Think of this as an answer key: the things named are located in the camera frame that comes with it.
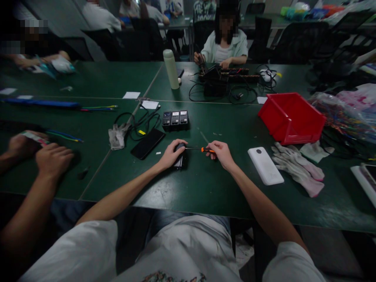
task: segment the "orange screwdriver handle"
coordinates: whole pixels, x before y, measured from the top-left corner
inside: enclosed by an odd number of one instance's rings
[[[213,150],[204,149],[204,147],[201,148],[201,152],[215,153]]]

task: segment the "screwdriver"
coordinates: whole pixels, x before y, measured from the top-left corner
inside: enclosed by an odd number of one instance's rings
[[[204,147],[202,147],[201,149],[199,149],[199,148],[186,148],[186,149],[189,149],[189,150],[201,150],[201,152],[215,153],[215,151],[209,150],[209,149],[205,149]]]

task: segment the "light green shirt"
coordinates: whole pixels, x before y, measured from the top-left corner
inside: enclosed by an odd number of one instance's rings
[[[238,34],[235,34],[232,38],[230,47],[228,48],[228,58],[240,56],[248,57],[247,36],[242,30],[239,29],[238,31]],[[213,31],[201,51],[207,63],[214,63],[217,48],[218,44],[215,44],[215,31]]]

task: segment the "white thermos bottle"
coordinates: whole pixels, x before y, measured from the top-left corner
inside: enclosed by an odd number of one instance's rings
[[[177,71],[174,53],[170,49],[163,51],[164,63],[166,65],[168,79],[170,80],[170,85],[172,89],[179,88],[179,82],[177,80]]]

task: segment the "red storage box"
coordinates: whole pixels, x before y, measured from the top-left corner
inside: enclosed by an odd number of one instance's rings
[[[267,94],[258,113],[270,135],[281,143],[314,143],[320,139],[326,117],[298,93]]]

